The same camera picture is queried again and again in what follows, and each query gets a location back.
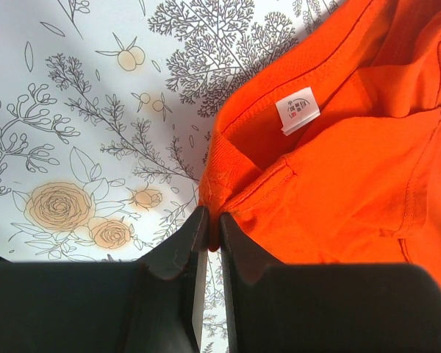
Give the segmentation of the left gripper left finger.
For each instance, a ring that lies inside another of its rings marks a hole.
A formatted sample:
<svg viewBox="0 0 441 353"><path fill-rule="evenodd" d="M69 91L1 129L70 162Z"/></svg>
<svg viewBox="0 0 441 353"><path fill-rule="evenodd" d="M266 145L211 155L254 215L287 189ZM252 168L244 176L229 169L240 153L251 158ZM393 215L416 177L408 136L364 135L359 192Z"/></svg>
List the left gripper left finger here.
<svg viewBox="0 0 441 353"><path fill-rule="evenodd" d="M0 257L0 352L199 352L209 212L133 262Z"/></svg>

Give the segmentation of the orange t shirt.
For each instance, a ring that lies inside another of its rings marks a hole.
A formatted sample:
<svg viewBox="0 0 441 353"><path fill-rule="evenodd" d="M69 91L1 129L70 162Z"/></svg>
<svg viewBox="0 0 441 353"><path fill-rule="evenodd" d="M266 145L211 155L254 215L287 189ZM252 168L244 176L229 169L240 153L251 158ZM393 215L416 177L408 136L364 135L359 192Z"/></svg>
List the orange t shirt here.
<svg viewBox="0 0 441 353"><path fill-rule="evenodd" d="M441 1L345 1L217 115L199 201L284 263L441 288Z"/></svg>

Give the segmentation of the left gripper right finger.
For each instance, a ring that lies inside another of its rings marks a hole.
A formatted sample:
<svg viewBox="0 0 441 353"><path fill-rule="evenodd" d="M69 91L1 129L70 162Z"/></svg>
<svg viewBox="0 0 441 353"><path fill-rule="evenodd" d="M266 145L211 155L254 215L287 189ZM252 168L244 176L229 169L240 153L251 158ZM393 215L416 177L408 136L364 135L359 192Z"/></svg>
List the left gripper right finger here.
<svg viewBox="0 0 441 353"><path fill-rule="evenodd" d="M441 290L416 265L288 265L220 217L231 352L441 352Z"/></svg>

